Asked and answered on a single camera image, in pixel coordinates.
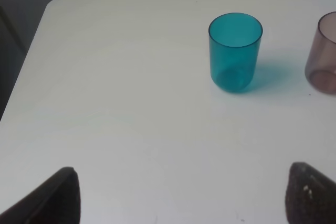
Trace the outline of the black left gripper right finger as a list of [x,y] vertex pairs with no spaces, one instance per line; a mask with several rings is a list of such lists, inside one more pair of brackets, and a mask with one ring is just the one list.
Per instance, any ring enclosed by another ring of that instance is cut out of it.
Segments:
[[335,182],[305,162],[294,162],[285,210],[289,223],[335,223]]

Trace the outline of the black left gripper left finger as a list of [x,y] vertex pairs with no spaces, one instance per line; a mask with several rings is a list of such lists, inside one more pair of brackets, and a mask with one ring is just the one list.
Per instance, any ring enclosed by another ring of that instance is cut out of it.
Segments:
[[26,197],[1,213],[1,223],[79,223],[77,172],[63,167]]

